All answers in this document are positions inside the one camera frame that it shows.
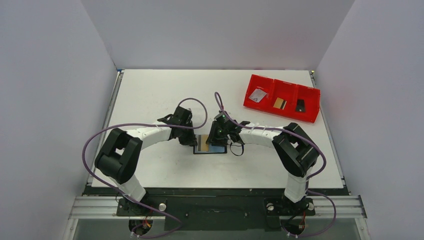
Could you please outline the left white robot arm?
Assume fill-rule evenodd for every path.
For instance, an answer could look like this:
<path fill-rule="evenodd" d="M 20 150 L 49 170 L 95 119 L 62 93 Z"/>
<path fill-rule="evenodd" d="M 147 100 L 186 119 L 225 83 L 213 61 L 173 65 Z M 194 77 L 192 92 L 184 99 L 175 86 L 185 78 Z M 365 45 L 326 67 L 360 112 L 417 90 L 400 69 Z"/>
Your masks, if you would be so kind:
<path fill-rule="evenodd" d="M 173 114 L 159 118 L 152 126 L 132 130 L 116 127 L 108 134 L 94 165 L 132 198 L 129 208 L 136 215 L 149 210 L 149 201 L 145 198 L 147 191 L 135 175 L 141 151 L 172 139 L 178 139 L 183 146 L 196 146 L 192 116 L 190 109 L 177 106 Z"/>

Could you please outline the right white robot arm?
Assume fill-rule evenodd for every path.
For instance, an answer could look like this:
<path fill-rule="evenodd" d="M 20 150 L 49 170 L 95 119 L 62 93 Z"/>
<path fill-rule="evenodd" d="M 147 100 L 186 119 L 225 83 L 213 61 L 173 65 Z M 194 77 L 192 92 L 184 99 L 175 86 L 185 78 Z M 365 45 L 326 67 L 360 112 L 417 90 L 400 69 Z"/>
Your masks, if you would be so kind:
<path fill-rule="evenodd" d="M 221 147 L 230 142 L 274 149 L 288 172 L 282 207 L 289 214 L 296 213 L 302 207 L 309 186 L 308 177 L 319 152 L 298 124 L 292 122 L 285 127 L 266 127 L 249 121 L 238 123 L 220 112 L 212 122 L 206 143 Z"/>

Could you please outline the gold striped credit card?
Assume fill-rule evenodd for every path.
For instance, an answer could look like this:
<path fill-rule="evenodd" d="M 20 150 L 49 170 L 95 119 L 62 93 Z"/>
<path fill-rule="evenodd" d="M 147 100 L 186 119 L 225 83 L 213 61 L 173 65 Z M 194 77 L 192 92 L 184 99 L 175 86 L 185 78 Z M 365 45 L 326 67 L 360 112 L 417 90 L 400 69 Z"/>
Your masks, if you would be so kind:
<path fill-rule="evenodd" d="M 208 152 L 209 151 L 209 144 L 207 143 L 208 140 L 207 134 L 201 134 L 198 136 L 198 152 Z"/>

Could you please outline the black credit card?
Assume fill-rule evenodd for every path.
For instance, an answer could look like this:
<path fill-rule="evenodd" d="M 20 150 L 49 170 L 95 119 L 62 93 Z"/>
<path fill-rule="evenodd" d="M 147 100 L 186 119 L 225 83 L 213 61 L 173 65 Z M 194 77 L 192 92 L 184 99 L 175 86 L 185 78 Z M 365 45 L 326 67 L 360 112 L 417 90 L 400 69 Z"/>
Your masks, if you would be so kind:
<path fill-rule="evenodd" d="M 305 113 L 306 112 L 306 105 L 305 105 L 305 101 L 303 99 L 298 99 L 296 101 L 295 111 L 298 112 L 298 113 Z"/>

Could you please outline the black leather card holder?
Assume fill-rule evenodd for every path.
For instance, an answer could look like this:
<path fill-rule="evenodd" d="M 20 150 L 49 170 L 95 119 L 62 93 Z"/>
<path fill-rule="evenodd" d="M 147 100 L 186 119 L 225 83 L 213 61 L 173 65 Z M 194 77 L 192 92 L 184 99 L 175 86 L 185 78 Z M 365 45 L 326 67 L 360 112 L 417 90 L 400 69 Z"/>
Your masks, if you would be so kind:
<path fill-rule="evenodd" d="M 208 152 L 198 152 L 198 137 L 201 134 L 196 135 L 197 145 L 193 147 L 193 154 L 194 155 L 213 155 L 213 154 L 226 154 L 227 153 L 227 147 L 226 146 L 215 146 L 209 144 L 209 151 Z"/>

